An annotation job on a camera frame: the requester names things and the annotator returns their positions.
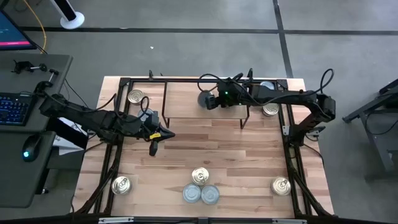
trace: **gray desk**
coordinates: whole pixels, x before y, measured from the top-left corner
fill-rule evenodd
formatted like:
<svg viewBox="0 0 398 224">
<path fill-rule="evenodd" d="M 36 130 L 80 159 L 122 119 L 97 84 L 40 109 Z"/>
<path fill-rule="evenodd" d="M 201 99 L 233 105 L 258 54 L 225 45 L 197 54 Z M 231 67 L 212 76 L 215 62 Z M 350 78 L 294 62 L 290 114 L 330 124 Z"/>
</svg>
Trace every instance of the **gray desk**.
<svg viewBox="0 0 398 224">
<path fill-rule="evenodd" d="M 24 53 L 0 53 L 0 91 L 14 92 L 34 91 L 36 84 L 48 81 L 49 72 L 35 71 L 34 73 L 10 72 L 16 61 L 30 61 L 34 65 L 44 63 L 48 68 L 58 70 L 59 76 L 53 80 L 54 86 L 46 89 L 49 94 L 59 93 L 67 75 L 72 57 L 67 55 L 39 55 Z M 0 126 L 0 207 L 26 208 L 32 199 L 40 182 L 51 153 L 55 133 L 46 131 L 42 133 L 40 153 L 34 162 L 22 160 L 22 146 L 32 134 L 44 131 L 49 121 L 48 117 L 40 114 L 39 106 L 43 99 L 39 99 L 30 114 L 24 127 Z"/>
</svg>

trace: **wooden board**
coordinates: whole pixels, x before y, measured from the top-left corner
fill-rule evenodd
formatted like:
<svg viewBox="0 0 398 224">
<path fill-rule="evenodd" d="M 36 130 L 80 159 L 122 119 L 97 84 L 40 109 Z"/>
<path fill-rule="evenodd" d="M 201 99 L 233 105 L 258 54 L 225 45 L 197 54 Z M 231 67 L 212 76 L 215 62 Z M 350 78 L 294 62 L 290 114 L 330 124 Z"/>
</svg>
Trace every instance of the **wooden board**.
<svg viewBox="0 0 398 224">
<path fill-rule="evenodd" d="M 215 83 L 201 83 L 203 90 L 210 90 Z M 212 93 L 218 96 L 217 90 Z M 168 83 L 164 115 L 166 118 L 246 119 L 246 106 L 217 107 L 208 110 L 198 102 L 200 90 L 196 83 Z"/>
<path fill-rule="evenodd" d="M 119 78 L 104 78 L 98 106 L 117 92 Z M 288 83 L 291 90 L 304 89 L 302 79 L 288 79 Z M 161 111 L 163 83 L 136 83 L 134 88 L 150 98 L 151 109 Z M 138 110 L 139 106 L 130 107 L 131 114 L 136 115 Z M 293 111 L 296 123 L 309 114 L 303 106 L 293 106 Z M 261 108 L 255 107 L 250 114 L 243 130 L 239 128 L 239 121 L 233 119 L 173 119 L 170 129 L 176 136 L 160 143 L 155 157 L 148 155 L 148 143 L 126 138 L 119 175 L 132 180 L 133 190 L 128 195 L 115 196 L 112 215 L 293 217 L 291 196 L 274 195 L 270 190 L 274 177 L 287 175 L 278 118 L 265 117 Z M 97 139 L 92 139 L 88 147 L 97 143 Z M 318 150 L 316 142 L 305 143 Z M 98 146 L 85 155 L 73 200 L 76 209 L 98 185 L 105 147 Z M 324 208 L 333 213 L 321 159 L 306 147 L 302 147 L 301 152 L 309 189 Z M 217 204 L 183 200 L 183 187 L 191 182 L 191 172 L 196 167 L 209 170 L 208 183 L 220 190 Z M 104 191 L 101 209 L 106 204 L 108 190 L 109 185 Z M 298 197 L 303 210 L 301 190 Z"/>
</svg>

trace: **yellow cable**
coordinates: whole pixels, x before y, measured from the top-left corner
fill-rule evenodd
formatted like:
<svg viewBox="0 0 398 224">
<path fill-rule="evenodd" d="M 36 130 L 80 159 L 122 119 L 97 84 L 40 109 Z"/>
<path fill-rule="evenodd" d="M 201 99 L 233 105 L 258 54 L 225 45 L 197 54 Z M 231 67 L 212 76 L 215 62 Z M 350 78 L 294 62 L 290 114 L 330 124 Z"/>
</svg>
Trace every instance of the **yellow cable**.
<svg viewBox="0 0 398 224">
<path fill-rule="evenodd" d="M 36 17 L 37 22 L 39 22 L 40 27 L 42 28 L 42 31 L 43 31 L 43 38 L 44 38 L 44 43 L 43 43 L 42 49 L 45 50 L 45 45 L 46 45 L 46 43 L 47 43 L 47 36 L 45 35 L 45 31 L 44 31 L 43 24 L 42 24 L 42 22 L 40 21 L 40 19 L 37 17 L 35 11 L 33 11 L 33 9 L 31 8 L 31 6 L 29 5 L 29 3 L 28 3 L 26 0 L 24 0 L 24 2 L 25 2 L 25 4 L 26 4 L 26 6 L 29 8 L 29 10 L 30 10 L 30 11 L 33 13 L 33 15 Z"/>
</svg>

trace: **can lid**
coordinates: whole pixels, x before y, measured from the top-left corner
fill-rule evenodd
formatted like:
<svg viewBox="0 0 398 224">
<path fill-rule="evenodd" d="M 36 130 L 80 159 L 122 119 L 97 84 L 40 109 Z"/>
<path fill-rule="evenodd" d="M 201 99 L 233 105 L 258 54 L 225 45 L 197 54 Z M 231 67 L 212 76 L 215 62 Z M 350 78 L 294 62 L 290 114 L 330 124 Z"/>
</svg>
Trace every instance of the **can lid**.
<svg viewBox="0 0 398 224">
<path fill-rule="evenodd" d="M 262 107 L 262 111 L 265 115 L 275 115 L 279 112 L 279 105 L 277 103 L 269 103 Z"/>
<path fill-rule="evenodd" d="M 220 192 L 214 185 L 207 185 L 201 191 L 201 199 L 208 205 L 217 203 L 220 198 Z"/>
<path fill-rule="evenodd" d="M 182 191 L 182 197 L 188 203 L 197 202 L 200 198 L 200 188 L 195 184 L 188 184 Z"/>
<path fill-rule="evenodd" d="M 141 116 L 142 113 L 143 113 L 143 111 L 139 110 L 138 111 L 138 116 Z M 149 114 L 153 114 L 153 113 L 154 112 L 151 109 L 148 108 L 147 112 L 140 118 L 141 121 L 145 121 L 149 117 Z"/>
<path fill-rule="evenodd" d="M 272 84 L 272 82 L 264 81 L 264 82 L 261 82 L 260 85 L 261 86 L 266 86 L 270 90 L 275 90 L 275 86 L 274 86 L 274 84 Z"/>
<path fill-rule="evenodd" d="M 131 181 L 127 177 L 118 177 L 112 182 L 111 188 L 115 194 L 127 194 L 131 190 Z"/>
<path fill-rule="evenodd" d="M 291 190 L 291 185 L 285 177 L 276 177 L 271 182 L 271 189 L 277 195 L 288 195 Z"/>
<path fill-rule="evenodd" d="M 209 172 L 203 168 L 199 167 L 192 171 L 192 180 L 197 185 L 204 185 L 209 178 Z"/>
<path fill-rule="evenodd" d="M 141 90 L 131 90 L 127 96 L 131 103 L 140 103 L 144 97 L 144 93 Z"/>
</svg>

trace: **computer mouse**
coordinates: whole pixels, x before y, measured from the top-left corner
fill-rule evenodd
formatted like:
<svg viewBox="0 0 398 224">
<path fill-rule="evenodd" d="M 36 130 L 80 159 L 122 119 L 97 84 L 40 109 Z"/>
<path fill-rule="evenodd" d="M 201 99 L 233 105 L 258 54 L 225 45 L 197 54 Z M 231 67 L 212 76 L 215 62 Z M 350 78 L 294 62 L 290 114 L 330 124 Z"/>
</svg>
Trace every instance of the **computer mouse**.
<svg viewBox="0 0 398 224">
<path fill-rule="evenodd" d="M 31 135 L 26 139 L 22 148 L 22 158 L 25 162 L 32 162 L 37 158 L 41 140 L 42 137 L 39 134 Z"/>
</svg>

